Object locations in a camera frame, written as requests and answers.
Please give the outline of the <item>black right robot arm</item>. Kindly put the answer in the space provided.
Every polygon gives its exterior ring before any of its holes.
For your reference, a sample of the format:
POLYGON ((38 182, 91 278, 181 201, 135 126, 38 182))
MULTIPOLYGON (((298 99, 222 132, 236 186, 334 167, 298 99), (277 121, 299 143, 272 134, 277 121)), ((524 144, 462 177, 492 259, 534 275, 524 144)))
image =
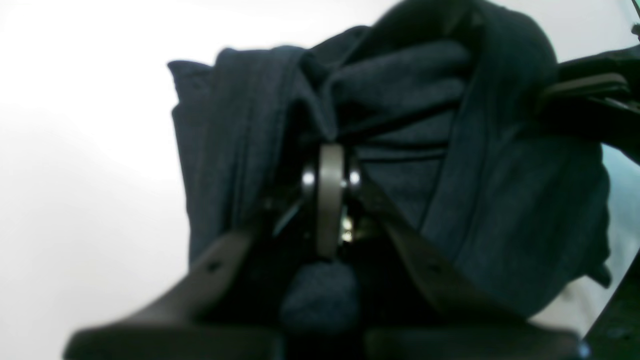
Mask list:
POLYGON ((541 125, 567 141, 566 169, 547 211, 565 220, 554 241, 558 265, 544 266, 567 284, 530 318, 576 333, 569 357, 639 358, 639 42, 630 0, 551 0, 542 29, 558 52, 558 82, 538 103, 541 125))

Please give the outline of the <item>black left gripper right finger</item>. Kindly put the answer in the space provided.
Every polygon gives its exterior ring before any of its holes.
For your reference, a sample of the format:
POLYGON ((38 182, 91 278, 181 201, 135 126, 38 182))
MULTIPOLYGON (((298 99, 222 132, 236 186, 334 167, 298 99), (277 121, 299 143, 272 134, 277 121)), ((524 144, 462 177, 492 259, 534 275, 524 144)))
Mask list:
POLYGON ((330 146, 330 258, 362 276, 366 360, 588 358, 576 333, 531 325, 466 280, 340 145, 330 146))

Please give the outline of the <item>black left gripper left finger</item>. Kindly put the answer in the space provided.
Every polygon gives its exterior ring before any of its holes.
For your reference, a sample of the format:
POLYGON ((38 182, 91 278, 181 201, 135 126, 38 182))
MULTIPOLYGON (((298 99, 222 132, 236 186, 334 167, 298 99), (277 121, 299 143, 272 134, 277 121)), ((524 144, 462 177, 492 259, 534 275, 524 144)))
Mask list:
POLYGON ((305 260, 333 258, 333 145, 276 187, 157 300, 77 331, 65 360, 280 360, 275 319, 305 260))

